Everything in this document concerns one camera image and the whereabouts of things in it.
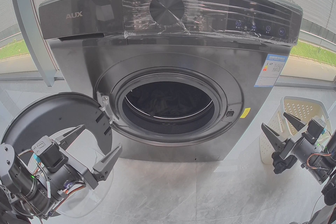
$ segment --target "pavement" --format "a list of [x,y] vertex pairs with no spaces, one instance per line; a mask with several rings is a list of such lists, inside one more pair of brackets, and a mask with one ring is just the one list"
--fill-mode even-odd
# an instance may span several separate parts
[[37,71],[30,54],[18,55],[0,60],[0,74]]
[[334,81],[336,67],[300,56],[290,55],[281,75]]

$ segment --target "control panel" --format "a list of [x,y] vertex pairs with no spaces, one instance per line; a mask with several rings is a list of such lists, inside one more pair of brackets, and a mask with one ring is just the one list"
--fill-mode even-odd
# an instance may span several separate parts
[[128,32],[224,33],[295,42],[302,14],[270,0],[123,0]]
[[57,0],[39,10],[45,39],[217,34],[295,43],[302,20],[302,10],[283,0]]

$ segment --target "laundry basket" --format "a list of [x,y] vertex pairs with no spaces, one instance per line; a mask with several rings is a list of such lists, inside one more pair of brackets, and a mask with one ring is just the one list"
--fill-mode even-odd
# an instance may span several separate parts
[[[288,138],[290,135],[296,134],[297,131],[283,116],[284,112],[296,116],[305,123],[308,123],[308,121],[314,116],[320,117],[323,121],[325,121],[329,132],[323,135],[323,137],[320,138],[321,141],[319,140],[319,142],[323,142],[331,137],[332,131],[329,116],[324,105],[320,101],[293,96],[285,96],[281,99],[280,105],[267,125],[284,138]],[[271,143],[262,132],[260,134],[260,155],[263,163],[273,163],[273,159],[271,157],[273,152],[274,149]]]

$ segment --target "energy label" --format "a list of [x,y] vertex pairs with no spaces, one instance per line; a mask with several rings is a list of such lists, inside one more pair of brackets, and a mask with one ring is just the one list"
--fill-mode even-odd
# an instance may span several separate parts
[[254,87],[273,87],[288,56],[268,54]]

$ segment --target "round dial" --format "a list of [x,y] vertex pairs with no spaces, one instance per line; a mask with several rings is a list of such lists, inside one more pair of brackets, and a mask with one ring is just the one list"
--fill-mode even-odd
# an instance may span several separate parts
[[149,12],[158,24],[173,25],[182,19],[184,4],[182,0],[152,0]]

